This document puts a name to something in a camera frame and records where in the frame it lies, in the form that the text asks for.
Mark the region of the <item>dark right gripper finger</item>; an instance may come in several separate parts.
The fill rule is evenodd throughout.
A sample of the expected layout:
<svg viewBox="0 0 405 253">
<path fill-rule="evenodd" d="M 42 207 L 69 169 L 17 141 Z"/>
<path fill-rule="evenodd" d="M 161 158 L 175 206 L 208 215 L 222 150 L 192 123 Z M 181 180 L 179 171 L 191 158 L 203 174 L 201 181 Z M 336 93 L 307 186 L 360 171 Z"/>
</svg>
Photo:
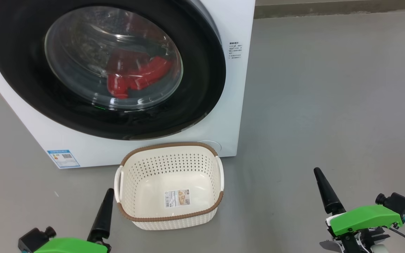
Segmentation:
<svg viewBox="0 0 405 253">
<path fill-rule="evenodd" d="M 338 196 L 321 169 L 314 168 L 314 175 L 325 212 L 332 215 L 345 213 L 346 210 L 343 204 L 340 202 Z"/>
</svg>

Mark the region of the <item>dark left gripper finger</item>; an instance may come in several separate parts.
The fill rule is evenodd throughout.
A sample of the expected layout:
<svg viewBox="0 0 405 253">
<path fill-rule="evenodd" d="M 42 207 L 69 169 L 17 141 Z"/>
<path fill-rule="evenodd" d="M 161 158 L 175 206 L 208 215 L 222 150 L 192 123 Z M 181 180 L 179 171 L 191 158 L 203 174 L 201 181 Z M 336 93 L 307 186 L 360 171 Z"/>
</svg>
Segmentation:
<svg viewBox="0 0 405 253">
<path fill-rule="evenodd" d="M 95 217 L 87 241 L 92 243 L 103 243 L 104 239 L 108 239 L 110 237 L 113 203 L 114 189 L 109 188 L 106 191 L 105 197 Z"/>
</svg>

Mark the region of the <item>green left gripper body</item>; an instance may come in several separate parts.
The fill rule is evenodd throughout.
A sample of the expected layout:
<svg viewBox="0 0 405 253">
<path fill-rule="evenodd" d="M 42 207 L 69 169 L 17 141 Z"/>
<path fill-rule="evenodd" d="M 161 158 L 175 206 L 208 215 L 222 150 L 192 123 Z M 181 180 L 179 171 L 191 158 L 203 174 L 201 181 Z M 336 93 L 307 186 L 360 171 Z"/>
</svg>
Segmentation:
<svg viewBox="0 0 405 253">
<path fill-rule="evenodd" d="M 97 244 L 78 238 L 53 238 L 34 253 L 109 253 L 110 245 Z"/>
</svg>

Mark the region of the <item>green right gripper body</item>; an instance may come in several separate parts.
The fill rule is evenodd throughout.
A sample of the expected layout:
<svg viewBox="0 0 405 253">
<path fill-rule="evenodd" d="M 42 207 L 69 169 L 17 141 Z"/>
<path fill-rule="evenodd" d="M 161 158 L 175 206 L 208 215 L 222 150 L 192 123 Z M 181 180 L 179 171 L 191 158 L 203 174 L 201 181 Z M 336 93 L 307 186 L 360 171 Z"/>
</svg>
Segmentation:
<svg viewBox="0 0 405 253">
<path fill-rule="evenodd" d="M 331 240 L 320 245 L 336 253 L 387 253 L 380 242 L 389 237 L 386 228 L 403 226 L 401 216 L 382 206 L 368 205 L 326 218 Z"/>
</svg>

